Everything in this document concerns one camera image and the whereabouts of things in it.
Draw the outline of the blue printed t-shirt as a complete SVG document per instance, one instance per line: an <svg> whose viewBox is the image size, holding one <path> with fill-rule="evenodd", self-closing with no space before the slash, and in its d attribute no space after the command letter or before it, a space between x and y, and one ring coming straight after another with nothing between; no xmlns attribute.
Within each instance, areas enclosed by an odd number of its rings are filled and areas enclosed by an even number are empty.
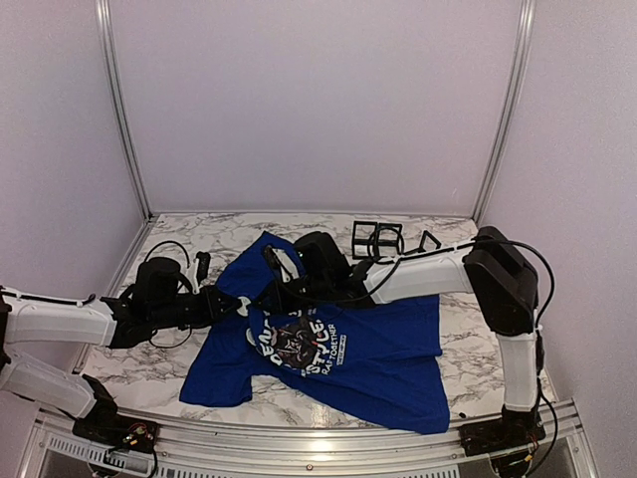
<svg viewBox="0 0 637 478"><path fill-rule="evenodd" d="M450 410L437 358L440 300L371 309L320 305L288 315L253 305L210 330L181 387L182 402L233 407L253 397L255 375L386 428L443 433Z"/></svg>

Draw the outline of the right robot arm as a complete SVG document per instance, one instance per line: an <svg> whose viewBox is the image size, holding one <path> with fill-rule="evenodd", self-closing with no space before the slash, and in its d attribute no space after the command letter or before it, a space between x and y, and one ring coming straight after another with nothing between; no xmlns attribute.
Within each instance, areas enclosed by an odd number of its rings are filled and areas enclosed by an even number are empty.
<svg viewBox="0 0 637 478"><path fill-rule="evenodd" d="M357 221L353 227L369 230L367 237L351 239L354 265L326 233L310 233L295 242L301 272L266 245L263 257L273 278L258 296L257 307L283 313L303 306L368 308L438 294L474 295L497 337L504 370L504 416L495 421L493 436L504 446L517 444L531 431L541 370L538 275L522 253L525 244L488 226L466 243L437 243L432 250L419 245L408 251L396 224Z"/></svg>

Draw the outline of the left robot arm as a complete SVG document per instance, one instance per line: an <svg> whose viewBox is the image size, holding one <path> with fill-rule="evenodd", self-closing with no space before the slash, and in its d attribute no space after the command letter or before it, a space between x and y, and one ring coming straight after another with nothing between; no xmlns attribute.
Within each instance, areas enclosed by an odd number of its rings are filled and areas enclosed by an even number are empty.
<svg viewBox="0 0 637 478"><path fill-rule="evenodd" d="M202 329L231 313L246 315L249 299L203 285L208 265L206 254L198 255L186 270L173 259L147 259L134 283L117 298L74 301L2 290L2 390L58 408L73 419L86 419L101 441L118 442L125 435L125 421L97 380L19 353L15 345L61 342L132 349L160 330Z"/></svg>

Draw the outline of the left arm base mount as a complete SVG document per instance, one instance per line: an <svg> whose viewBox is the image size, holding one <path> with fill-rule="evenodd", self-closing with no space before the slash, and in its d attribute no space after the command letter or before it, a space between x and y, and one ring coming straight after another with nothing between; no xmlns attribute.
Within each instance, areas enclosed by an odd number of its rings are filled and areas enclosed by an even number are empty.
<svg viewBox="0 0 637 478"><path fill-rule="evenodd" d="M82 379L91 387L96 403L86 417L75 419L73 434L115 450L151 454L159 425L120 414L114 398L96 378L83 374Z"/></svg>

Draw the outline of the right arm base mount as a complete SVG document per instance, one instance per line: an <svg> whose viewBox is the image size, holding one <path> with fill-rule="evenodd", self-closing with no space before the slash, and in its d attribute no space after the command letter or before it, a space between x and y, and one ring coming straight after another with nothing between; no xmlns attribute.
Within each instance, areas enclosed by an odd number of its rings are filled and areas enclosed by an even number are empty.
<svg viewBox="0 0 637 478"><path fill-rule="evenodd" d="M512 411L504 406L498 418L464 424L459 434L467 456L505 451L546 437L537 406L530 411Z"/></svg>

